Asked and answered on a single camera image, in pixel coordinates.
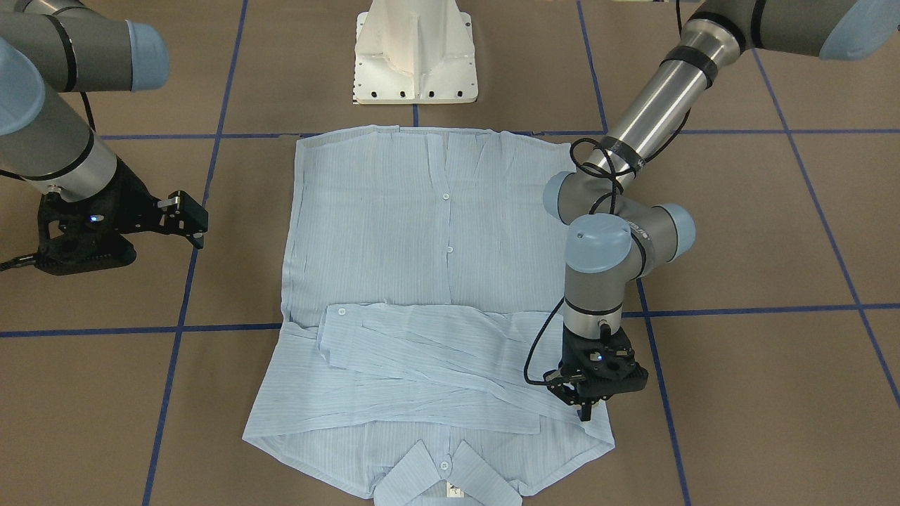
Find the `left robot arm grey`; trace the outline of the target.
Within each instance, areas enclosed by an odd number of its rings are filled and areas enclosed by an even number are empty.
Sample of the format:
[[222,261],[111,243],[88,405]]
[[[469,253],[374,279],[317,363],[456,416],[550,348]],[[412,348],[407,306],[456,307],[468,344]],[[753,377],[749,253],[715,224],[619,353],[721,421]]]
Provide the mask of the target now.
[[746,53],[627,190],[693,249],[628,292],[628,428],[898,432],[898,35],[865,60]]

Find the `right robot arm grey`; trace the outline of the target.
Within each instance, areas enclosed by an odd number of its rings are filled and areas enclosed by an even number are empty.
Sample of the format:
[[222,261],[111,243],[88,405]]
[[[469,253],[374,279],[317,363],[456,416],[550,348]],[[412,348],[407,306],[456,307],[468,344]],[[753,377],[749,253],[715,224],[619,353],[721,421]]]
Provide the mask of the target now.
[[2,171],[42,195],[39,230],[94,244],[128,233],[186,238],[202,249],[208,214],[184,191],[165,199],[98,135],[66,93],[152,91],[167,83],[160,32],[79,1],[2,3]]

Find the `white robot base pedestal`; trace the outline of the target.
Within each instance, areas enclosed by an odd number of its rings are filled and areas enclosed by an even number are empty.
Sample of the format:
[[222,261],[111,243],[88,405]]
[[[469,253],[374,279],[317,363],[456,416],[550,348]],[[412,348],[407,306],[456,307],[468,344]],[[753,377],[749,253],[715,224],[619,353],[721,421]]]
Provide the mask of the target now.
[[356,17],[357,105],[456,105],[479,96],[472,17],[454,1],[373,1]]

